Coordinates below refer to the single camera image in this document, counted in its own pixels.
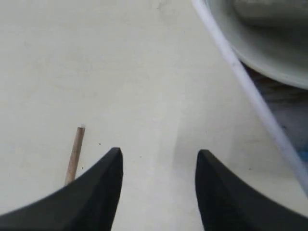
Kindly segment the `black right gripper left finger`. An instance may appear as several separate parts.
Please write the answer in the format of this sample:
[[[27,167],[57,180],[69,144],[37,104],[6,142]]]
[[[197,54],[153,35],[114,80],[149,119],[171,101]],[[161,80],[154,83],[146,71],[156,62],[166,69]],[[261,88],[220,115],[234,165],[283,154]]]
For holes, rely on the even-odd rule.
[[[123,155],[111,148],[55,193],[0,217],[2,231],[109,231],[121,194]]]

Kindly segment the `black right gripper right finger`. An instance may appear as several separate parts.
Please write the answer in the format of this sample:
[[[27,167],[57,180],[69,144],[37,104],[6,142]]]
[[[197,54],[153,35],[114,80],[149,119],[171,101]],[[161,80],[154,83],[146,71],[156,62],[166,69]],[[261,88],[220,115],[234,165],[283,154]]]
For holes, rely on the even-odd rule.
[[[206,231],[306,231],[308,218],[259,193],[200,150],[195,192]]]

